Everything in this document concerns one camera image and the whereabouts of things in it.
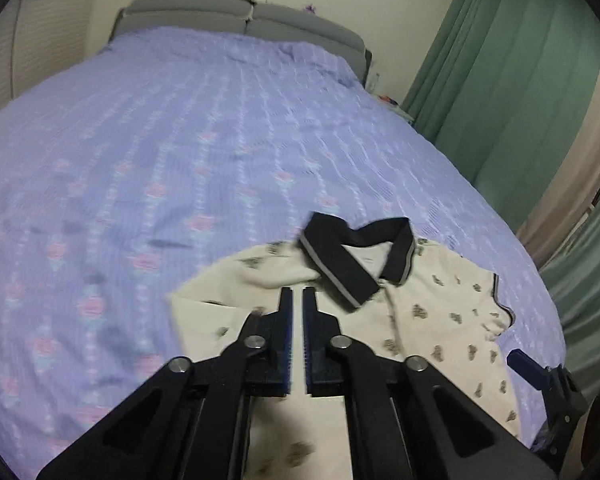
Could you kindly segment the beige curtain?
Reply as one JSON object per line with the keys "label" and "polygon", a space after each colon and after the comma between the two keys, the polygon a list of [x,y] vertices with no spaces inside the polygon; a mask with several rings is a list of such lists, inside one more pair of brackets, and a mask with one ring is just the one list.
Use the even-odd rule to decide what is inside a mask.
{"label": "beige curtain", "polygon": [[517,231],[539,268],[576,229],[600,189],[600,72],[583,122],[539,203]]}

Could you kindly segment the grey padded headboard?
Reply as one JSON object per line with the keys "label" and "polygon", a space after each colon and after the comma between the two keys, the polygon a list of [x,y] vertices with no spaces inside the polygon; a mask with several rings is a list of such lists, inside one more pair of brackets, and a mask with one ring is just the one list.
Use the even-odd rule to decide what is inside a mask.
{"label": "grey padded headboard", "polygon": [[350,29],[288,6],[253,0],[133,0],[118,12],[109,38],[160,26],[316,44],[344,58],[361,84],[373,59],[362,37]]}

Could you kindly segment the green curtain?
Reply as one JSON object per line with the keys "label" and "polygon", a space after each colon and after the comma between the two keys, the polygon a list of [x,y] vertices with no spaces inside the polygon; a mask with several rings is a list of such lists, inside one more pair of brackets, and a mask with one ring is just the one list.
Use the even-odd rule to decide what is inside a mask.
{"label": "green curtain", "polygon": [[[453,0],[403,107],[517,236],[565,159],[600,72],[585,0]],[[567,365],[600,391],[600,189],[539,269]]]}

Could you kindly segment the purple floral bed cover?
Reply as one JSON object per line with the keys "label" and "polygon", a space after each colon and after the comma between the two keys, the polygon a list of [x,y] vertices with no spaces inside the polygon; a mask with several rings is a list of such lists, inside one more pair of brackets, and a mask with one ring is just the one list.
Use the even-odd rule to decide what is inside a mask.
{"label": "purple floral bed cover", "polygon": [[168,297],[315,211],[415,232],[498,274],[498,344],[565,357],[506,222],[313,44],[130,32],[0,111],[0,454],[32,479],[178,354]]}

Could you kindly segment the cream patterned polo shirt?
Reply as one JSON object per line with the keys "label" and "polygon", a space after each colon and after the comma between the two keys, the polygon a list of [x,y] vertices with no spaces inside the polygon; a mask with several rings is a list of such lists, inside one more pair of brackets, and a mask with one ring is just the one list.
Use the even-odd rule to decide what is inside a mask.
{"label": "cream patterned polo shirt", "polygon": [[212,264],[170,296],[186,356],[217,356],[249,313],[276,310],[283,288],[300,295],[308,287],[344,334],[383,358],[423,356],[519,434],[518,403],[498,346],[515,315],[498,301],[498,277],[416,236],[404,218],[353,229],[314,214],[295,242],[254,246]]}

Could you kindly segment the white louvered wardrobe door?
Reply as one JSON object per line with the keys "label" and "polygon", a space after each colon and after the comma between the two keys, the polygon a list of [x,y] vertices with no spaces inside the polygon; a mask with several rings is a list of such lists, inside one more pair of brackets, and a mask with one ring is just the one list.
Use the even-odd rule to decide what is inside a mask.
{"label": "white louvered wardrobe door", "polygon": [[0,14],[0,109],[85,56],[93,0],[9,0]]}

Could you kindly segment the white bedside table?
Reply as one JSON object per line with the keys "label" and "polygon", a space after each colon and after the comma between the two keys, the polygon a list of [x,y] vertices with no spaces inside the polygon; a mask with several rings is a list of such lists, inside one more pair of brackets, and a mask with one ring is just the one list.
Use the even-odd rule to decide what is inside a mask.
{"label": "white bedside table", "polygon": [[376,94],[375,98],[378,99],[383,106],[387,107],[388,110],[391,110],[394,114],[397,114],[403,118],[410,125],[414,122],[414,118],[410,114],[407,114],[405,110],[402,110],[399,103],[395,100],[389,98],[388,96],[378,96],[378,94]]}

